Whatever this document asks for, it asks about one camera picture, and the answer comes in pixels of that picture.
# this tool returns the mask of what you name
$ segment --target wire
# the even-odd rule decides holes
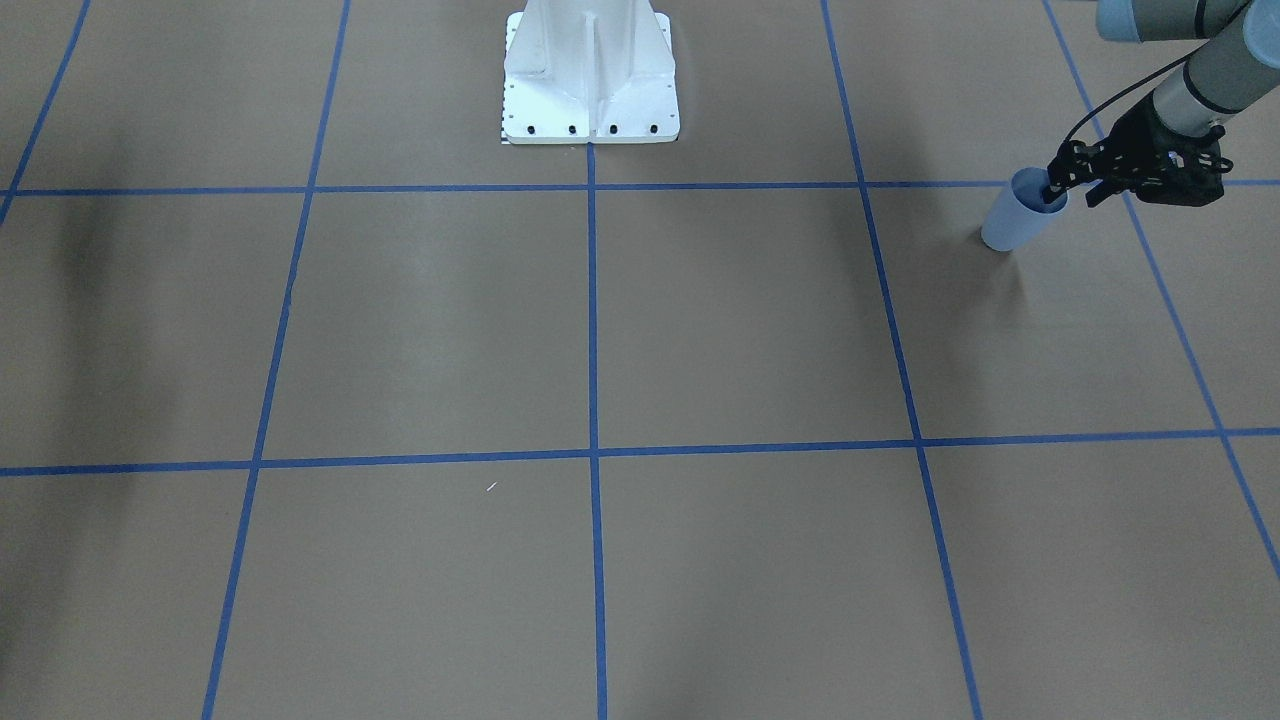
[[[1107,100],[1106,102],[1098,105],[1097,108],[1093,109],[1092,113],[1089,113],[1088,115],[1084,115],[1084,118],[1080,119],[1080,122],[1075,123],[1075,127],[1071,128],[1071,132],[1066,133],[1066,138],[1062,140],[1062,143],[1066,145],[1068,142],[1071,142],[1071,138],[1075,137],[1075,133],[1080,132],[1080,128],[1084,127],[1084,123],[1092,120],[1094,118],[1094,115],[1097,115],[1102,110],[1106,110],[1108,106],[1111,106],[1112,102],[1115,102],[1116,100],[1120,100],[1125,95],[1129,95],[1134,90],[1138,90],[1139,87],[1147,85],[1148,82],[1156,79],[1157,77],[1167,73],[1169,70],[1176,68],[1178,65],[1181,65],[1187,60],[1190,60],[1192,55],[1194,55],[1198,51],[1199,51],[1199,47],[1197,47],[1196,50],[1192,50],[1190,53],[1183,55],[1181,58],[1174,60],[1172,63],[1169,63],[1164,68],[1160,68],[1158,70],[1151,73],[1149,76],[1139,79],[1138,82],[1135,82],[1135,83],[1130,85],[1129,87],[1121,90],[1120,92],[1112,95],[1110,100]]]

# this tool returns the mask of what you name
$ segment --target white bracket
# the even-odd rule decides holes
[[[513,145],[671,142],[671,19],[649,0],[529,0],[507,19],[502,135]]]

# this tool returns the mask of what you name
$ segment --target black cable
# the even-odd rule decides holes
[[[1084,123],[1092,120],[1094,118],[1094,115],[1097,115],[1102,110],[1106,110],[1108,106],[1111,106],[1112,102],[1115,102],[1116,100],[1120,100],[1125,95],[1129,95],[1134,90],[1138,90],[1139,87],[1147,85],[1148,82],[1156,79],[1157,77],[1167,73],[1169,70],[1176,68],[1178,65],[1181,65],[1187,60],[1190,60],[1192,55],[1194,55],[1198,50],[1199,50],[1199,47],[1197,47],[1196,50],[1192,50],[1190,53],[1183,55],[1181,58],[1174,60],[1172,63],[1169,63],[1164,68],[1160,68],[1158,70],[1151,73],[1149,76],[1139,79],[1138,82],[1135,82],[1135,83],[1130,85],[1129,87],[1121,90],[1120,92],[1112,95],[1110,100],[1107,100],[1106,102],[1098,105],[1097,108],[1093,109],[1092,113],[1089,113],[1088,115],[1084,115],[1084,119],[1082,119],[1080,122],[1075,123],[1075,127],[1071,128],[1071,132],[1066,133],[1066,138],[1062,140],[1062,145],[1066,145],[1068,142],[1071,142],[1071,138],[1075,137],[1075,133],[1080,132],[1080,128],[1084,127]]]

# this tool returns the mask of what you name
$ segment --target plastic cup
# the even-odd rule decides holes
[[[1048,172],[1044,168],[1023,168],[1014,173],[982,223],[982,241],[987,247],[1009,252],[1039,234],[1062,214],[1070,197],[1064,193],[1052,204],[1046,204],[1041,197],[1046,187]]]

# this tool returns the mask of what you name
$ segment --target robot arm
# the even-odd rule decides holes
[[[1175,63],[1180,70],[1105,140],[1089,146],[1069,136],[1048,165],[1044,201],[1093,181],[1101,182],[1085,195],[1089,208],[1124,190],[1166,205],[1221,197],[1231,169],[1219,147],[1222,123],[1280,86],[1280,0],[1100,0],[1098,31],[1124,41],[1212,40]]]

